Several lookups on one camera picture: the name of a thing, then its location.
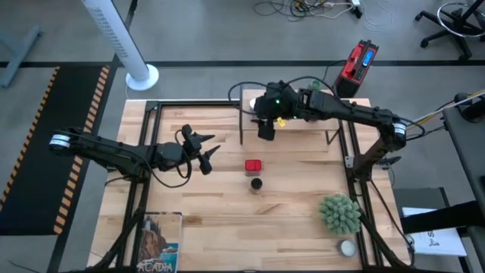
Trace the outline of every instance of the red block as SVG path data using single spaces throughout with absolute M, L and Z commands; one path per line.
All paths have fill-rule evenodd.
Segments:
M 246 160 L 245 168 L 246 168 L 246 171 L 260 171 L 263 168 L 262 166 L 263 165 L 261 163 L 261 160 L 249 159 L 249 160 Z

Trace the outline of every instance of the yellow sticker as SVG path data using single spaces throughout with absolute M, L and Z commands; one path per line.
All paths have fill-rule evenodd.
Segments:
M 285 123 L 285 121 L 282 118 L 277 118 L 276 120 L 278 121 L 278 124 L 281 127 L 285 127 L 286 123 Z

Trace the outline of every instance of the red power tool battery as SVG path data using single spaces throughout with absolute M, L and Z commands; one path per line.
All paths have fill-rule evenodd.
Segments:
M 346 64 L 335 81 L 336 93 L 340 98 L 353 98 L 362 84 L 369 67 L 377 54 L 378 46 L 370 40 L 361 40 L 352 50 Z

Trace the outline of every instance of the yellow and black hazard tape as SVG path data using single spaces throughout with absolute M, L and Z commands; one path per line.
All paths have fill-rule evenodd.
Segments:
M 105 90 L 106 79 L 108 78 L 109 66 L 105 66 L 101 69 L 99 74 L 98 83 L 96 84 L 94 95 L 92 96 L 91 106 L 84 123 L 83 132 L 91 133 L 96 120 L 96 114 L 98 113 L 99 104 Z M 77 181 L 80 176 L 81 166 L 83 160 L 75 156 L 74 163 L 67 179 L 66 188 L 64 190 L 64 196 L 62 197 L 61 205 L 59 206 L 59 213 L 54 223 L 54 232 L 61 234 L 66 224 L 67 214 L 69 213 L 70 204 L 72 202 L 74 191 L 76 189 Z
M 52 84 L 54 83 L 54 80 L 56 75 L 58 74 L 58 71 L 59 71 L 59 67 L 56 67 L 54 69 L 54 73 L 52 74 L 51 80 L 48 84 L 47 90 L 45 91 L 44 96 L 42 97 L 42 101 L 40 102 L 40 106 L 39 106 L 39 109 L 37 110 L 37 114 L 33 119 L 32 125 L 30 125 L 29 133 L 27 134 L 25 142 L 23 143 L 22 148 L 20 149 L 20 154 L 17 157 L 17 161 L 15 162 L 14 169 L 10 173 L 7 186 L 5 187 L 5 190 L 3 191 L 3 194 L 2 194 L 2 198 L 0 199 L 0 212 L 3 209 L 5 202 L 7 201 L 8 194 L 10 193 L 11 187 L 15 182 L 15 177 L 17 176 L 17 172 L 19 171 L 20 165 L 22 164 L 23 157 L 25 156 L 25 153 L 29 148 L 29 144 L 30 144 L 30 140 L 32 139 L 33 132 L 36 130 L 37 123 L 39 122 L 39 118 L 40 118 L 40 115 L 42 114 L 42 110 L 44 110 L 45 103 L 47 102 L 47 98 L 49 97 Z

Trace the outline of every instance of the book cover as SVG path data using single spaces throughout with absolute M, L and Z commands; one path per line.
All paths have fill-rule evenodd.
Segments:
M 180 213 L 147 212 L 139 244 L 139 273 L 177 272 L 182 233 Z

